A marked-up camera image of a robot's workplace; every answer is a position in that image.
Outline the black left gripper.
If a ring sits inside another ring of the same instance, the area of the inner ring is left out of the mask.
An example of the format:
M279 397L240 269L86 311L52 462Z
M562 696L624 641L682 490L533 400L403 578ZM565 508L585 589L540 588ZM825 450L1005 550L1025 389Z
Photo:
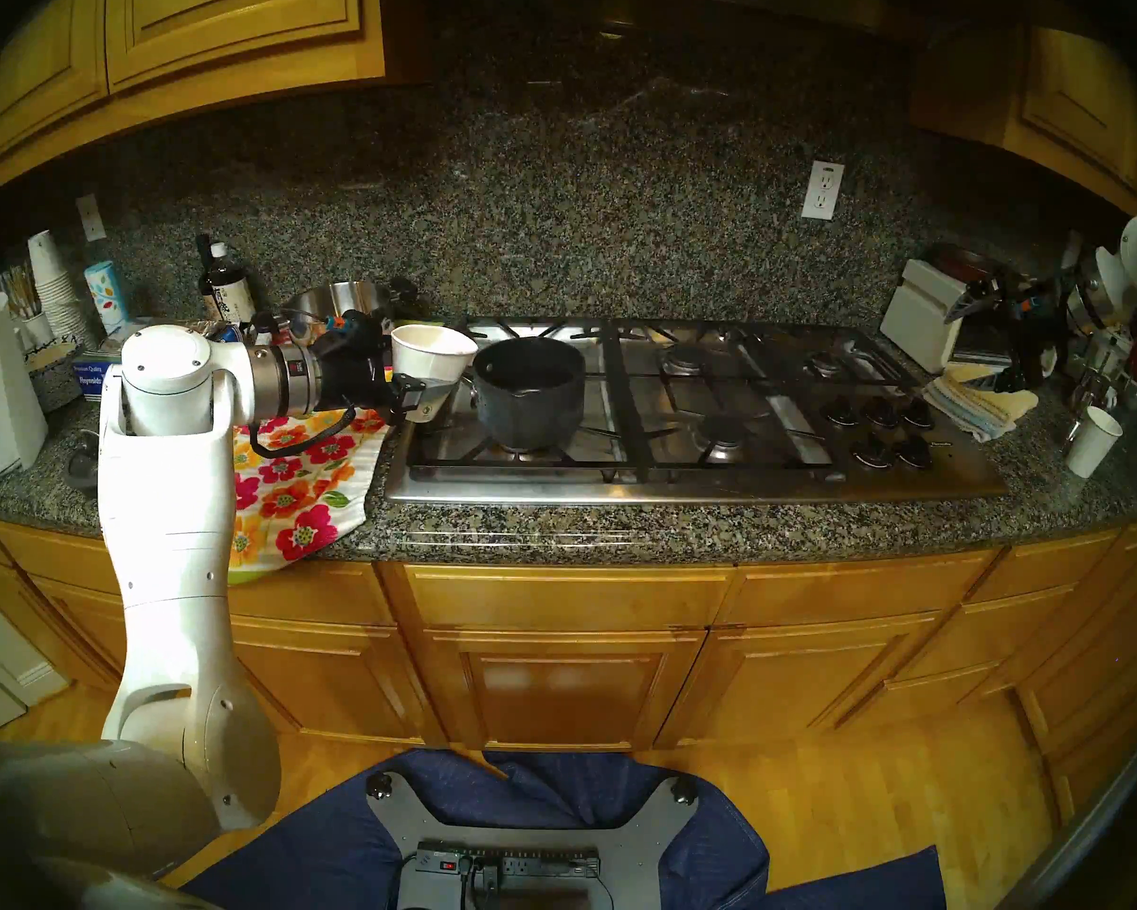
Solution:
M346 311L341 324L316 338L319 369L316 411L375 410L425 425L453 396L455 381L395 375L385 379L384 355L391 347L391 318L375 311Z

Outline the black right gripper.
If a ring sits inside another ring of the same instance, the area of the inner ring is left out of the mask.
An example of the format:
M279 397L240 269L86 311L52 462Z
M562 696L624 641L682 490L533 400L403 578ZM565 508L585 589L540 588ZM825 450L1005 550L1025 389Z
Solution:
M946 313L946 323L990 311L999 320L1019 366L991 377L991 390L1038 390L1051 377L1067 344L1067 291L1060 278L1030 278L1005 271L997 284L966 284Z

